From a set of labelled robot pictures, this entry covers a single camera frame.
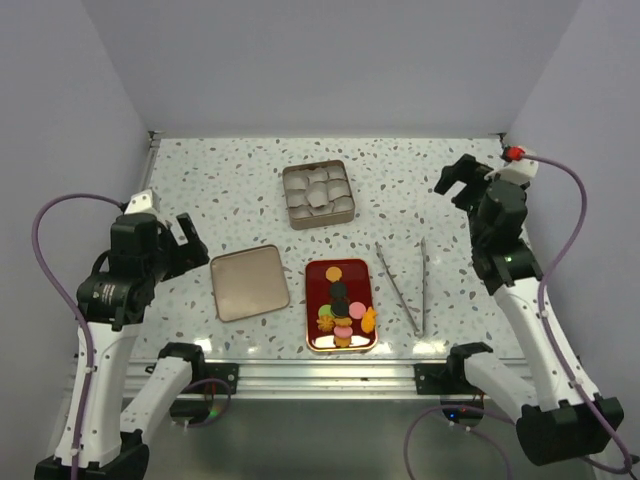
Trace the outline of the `orange round cookie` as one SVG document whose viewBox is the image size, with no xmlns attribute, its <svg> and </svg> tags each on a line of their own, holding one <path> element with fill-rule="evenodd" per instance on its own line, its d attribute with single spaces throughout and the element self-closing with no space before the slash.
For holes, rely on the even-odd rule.
<svg viewBox="0 0 640 480">
<path fill-rule="evenodd" d="M 331 266 L 325 272 L 326 279 L 331 283 L 340 281 L 342 276 L 342 270 L 337 266 Z"/>
</svg>

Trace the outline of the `green round cookie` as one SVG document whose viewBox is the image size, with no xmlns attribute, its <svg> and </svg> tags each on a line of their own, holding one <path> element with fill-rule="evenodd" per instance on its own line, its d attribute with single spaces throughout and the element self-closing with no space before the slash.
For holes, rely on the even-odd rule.
<svg viewBox="0 0 640 480">
<path fill-rule="evenodd" d="M 319 319 L 333 319 L 334 318 L 334 314 L 333 314 L 332 307 L 331 307 L 330 304 L 322 305 L 318 309 L 318 318 Z"/>
</svg>

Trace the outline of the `metal tongs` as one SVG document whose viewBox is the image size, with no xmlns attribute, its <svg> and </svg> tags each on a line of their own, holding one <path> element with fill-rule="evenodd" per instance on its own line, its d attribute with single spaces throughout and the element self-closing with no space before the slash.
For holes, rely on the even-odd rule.
<svg viewBox="0 0 640 480">
<path fill-rule="evenodd" d="M 428 261 L 427 242 L 422 237 L 418 243 L 419 249 L 418 266 L 414 268 L 412 283 L 406 281 L 399 284 L 399 277 L 392 271 L 387 262 L 382 245 L 374 243 L 375 254 L 382 266 L 383 275 L 388 280 L 394 292 L 398 304 L 407 318 L 411 331 L 417 338 L 424 338 L 428 332 L 427 306 L 428 306 Z"/>
</svg>

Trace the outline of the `black sandwich cookie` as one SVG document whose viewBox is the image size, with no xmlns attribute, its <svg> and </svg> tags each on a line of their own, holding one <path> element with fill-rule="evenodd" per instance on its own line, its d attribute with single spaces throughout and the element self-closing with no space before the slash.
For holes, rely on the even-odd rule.
<svg viewBox="0 0 640 480">
<path fill-rule="evenodd" d="M 334 299 L 342 299 L 348 296 L 348 287 L 344 282 L 334 282 L 329 289 L 330 296 Z"/>
<path fill-rule="evenodd" d="M 332 311 L 335 318 L 342 318 L 349 316 L 349 302 L 347 300 L 335 300 L 332 304 Z"/>
</svg>

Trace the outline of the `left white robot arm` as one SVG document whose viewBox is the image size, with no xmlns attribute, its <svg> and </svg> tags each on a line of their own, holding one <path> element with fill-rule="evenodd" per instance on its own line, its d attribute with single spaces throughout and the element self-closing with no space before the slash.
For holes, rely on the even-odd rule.
<svg viewBox="0 0 640 480">
<path fill-rule="evenodd" d="M 109 267 L 94 267 L 78 287 L 79 352 L 70 411 L 54 454 L 35 468 L 37 479 L 141 479 L 149 444 L 175 398 L 201 390 L 208 379 L 200 346 L 170 342 L 151 377 L 122 405 L 134 344 L 159 283 L 205 265 L 208 251 L 186 213 L 177 243 L 152 213 L 125 213 L 111 226 Z"/>
</svg>

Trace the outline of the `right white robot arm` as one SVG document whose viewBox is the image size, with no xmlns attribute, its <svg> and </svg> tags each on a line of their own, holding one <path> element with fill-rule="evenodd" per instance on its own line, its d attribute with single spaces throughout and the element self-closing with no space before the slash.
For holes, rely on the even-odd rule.
<svg viewBox="0 0 640 480">
<path fill-rule="evenodd" d="M 548 274 L 523 239 L 527 189 L 539 161 L 519 149 L 505 158 L 493 169 L 465 154 L 443 168 L 434 190 L 444 195 L 462 183 L 452 202 L 468 218 L 473 268 L 506 316 L 532 380 L 482 342 L 452 348 L 445 379 L 454 391 L 488 395 L 514 423 L 534 465 L 591 460 L 620 440 L 624 411 L 617 398 L 601 394 L 573 352 L 546 292 Z"/>
</svg>

